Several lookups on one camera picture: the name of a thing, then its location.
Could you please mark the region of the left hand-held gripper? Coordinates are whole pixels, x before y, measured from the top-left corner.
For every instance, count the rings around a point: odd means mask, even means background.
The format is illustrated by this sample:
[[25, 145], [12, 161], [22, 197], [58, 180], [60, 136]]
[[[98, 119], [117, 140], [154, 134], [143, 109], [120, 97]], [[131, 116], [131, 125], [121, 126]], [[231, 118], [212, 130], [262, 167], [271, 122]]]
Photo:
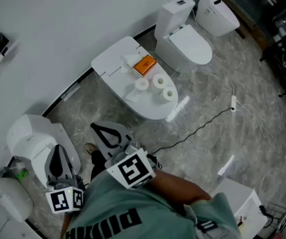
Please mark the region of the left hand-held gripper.
[[48, 154], [45, 165], [47, 179], [48, 204], [54, 214], [78, 212], [83, 208], [84, 184], [79, 175], [75, 175], [65, 148], [55, 145]]

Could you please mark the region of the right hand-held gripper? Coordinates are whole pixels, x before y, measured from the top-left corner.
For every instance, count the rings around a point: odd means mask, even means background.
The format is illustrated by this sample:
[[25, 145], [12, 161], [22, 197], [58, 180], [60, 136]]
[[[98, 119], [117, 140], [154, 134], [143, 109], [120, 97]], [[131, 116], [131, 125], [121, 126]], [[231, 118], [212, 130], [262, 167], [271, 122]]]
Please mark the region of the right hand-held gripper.
[[119, 123], [98, 121], [90, 125], [92, 137], [104, 156], [107, 173], [126, 189], [137, 189], [156, 177], [162, 166]]

